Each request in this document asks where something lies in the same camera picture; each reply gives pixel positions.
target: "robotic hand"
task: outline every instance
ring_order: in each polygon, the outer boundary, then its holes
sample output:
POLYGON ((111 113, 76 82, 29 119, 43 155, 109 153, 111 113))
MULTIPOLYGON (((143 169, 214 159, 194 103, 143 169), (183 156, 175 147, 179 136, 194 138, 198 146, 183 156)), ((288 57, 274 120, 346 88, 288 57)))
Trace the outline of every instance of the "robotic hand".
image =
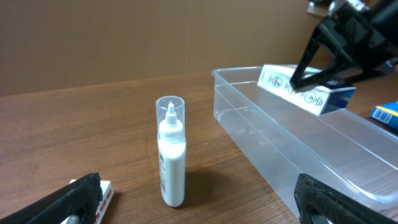
POLYGON ((326 18, 314 29, 290 84, 295 89, 328 86, 330 80, 350 85, 394 72, 398 63, 397 22, 396 0, 380 0, 372 9, 359 0, 333 1, 326 18), (333 61, 322 72, 306 74, 320 46, 328 49, 333 61))

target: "white bottle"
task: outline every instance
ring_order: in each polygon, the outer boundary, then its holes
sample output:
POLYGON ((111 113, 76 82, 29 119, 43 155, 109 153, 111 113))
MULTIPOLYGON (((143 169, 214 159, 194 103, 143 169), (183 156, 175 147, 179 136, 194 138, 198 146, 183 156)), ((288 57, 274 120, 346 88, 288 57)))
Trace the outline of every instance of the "white bottle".
POLYGON ((167 205, 180 206, 185 194, 185 104, 177 96, 157 100, 160 191, 167 205))

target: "wall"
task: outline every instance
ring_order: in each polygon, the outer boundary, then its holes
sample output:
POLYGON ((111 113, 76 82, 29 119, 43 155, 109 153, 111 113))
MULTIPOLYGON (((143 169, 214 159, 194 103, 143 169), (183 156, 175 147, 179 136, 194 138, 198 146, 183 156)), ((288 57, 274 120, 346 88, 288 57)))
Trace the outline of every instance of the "wall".
POLYGON ((0 95, 297 63, 307 0, 0 1, 0 95))

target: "barcode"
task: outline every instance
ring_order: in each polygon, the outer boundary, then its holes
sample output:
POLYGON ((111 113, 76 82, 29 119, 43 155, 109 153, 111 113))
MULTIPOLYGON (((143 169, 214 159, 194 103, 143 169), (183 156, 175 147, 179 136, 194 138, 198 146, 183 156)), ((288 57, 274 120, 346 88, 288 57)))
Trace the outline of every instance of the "barcode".
POLYGON ((389 114, 383 110, 380 110, 379 108, 376 108, 375 112, 372 115, 372 118, 378 119, 379 121, 388 124, 388 122, 392 118, 392 114, 389 114))
POLYGON ((166 193, 166 186, 163 183, 163 180, 160 181, 160 184, 162 185, 162 190, 164 193, 166 193))

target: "brown table surface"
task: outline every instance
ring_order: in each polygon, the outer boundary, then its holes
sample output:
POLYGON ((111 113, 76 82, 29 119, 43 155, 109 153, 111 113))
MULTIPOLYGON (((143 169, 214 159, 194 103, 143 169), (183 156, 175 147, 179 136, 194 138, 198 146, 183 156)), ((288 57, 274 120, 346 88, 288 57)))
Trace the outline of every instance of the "brown table surface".
MULTIPOLYGON (((349 109, 368 117, 397 100, 398 77, 357 85, 349 109)), ((115 191, 103 223, 298 223, 213 117, 210 72, 0 98, 0 218, 99 172, 115 191), (155 101, 186 102, 182 207, 161 196, 155 101)))

